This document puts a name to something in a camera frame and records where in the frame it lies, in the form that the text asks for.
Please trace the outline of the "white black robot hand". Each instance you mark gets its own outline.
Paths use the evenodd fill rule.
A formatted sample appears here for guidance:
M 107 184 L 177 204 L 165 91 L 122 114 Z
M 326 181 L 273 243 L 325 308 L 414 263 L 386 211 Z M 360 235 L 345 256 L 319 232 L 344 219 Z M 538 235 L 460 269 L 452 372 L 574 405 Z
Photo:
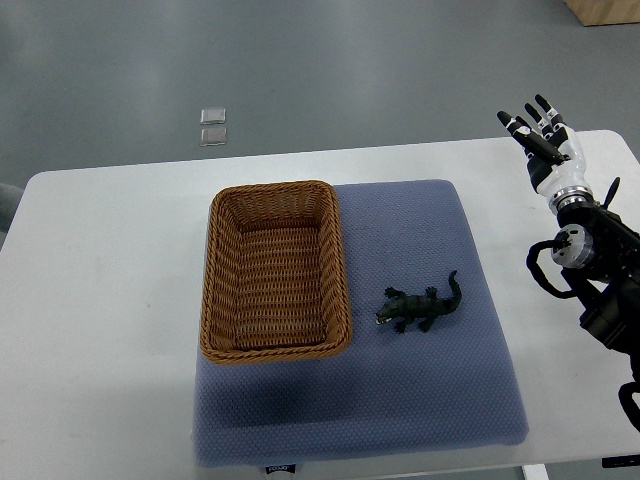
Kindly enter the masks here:
M 550 200 L 567 187 L 589 189 L 584 179 L 586 159 L 576 131 L 542 95 L 537 94 L 535 102 L 536 106 L 524 106 L 532 124 L 521 116 L 497 113 L 500 123 L 525 154 L 534 191 Z

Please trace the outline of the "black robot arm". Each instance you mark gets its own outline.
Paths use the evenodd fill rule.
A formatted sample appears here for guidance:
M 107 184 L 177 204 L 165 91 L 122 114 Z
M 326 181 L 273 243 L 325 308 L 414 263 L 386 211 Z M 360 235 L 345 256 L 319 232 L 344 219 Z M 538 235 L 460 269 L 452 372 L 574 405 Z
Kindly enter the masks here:
M 639 234 L 609 210 L 620 184 L 605 200 L 580 187 L 557 194 L 559 232 L 530 247 L 526 266 L 536 283 L 584 307 L 580 326 L 606 348 L 629 357 L 633 380 L 618 392 L 621 407 L 639 427 Z

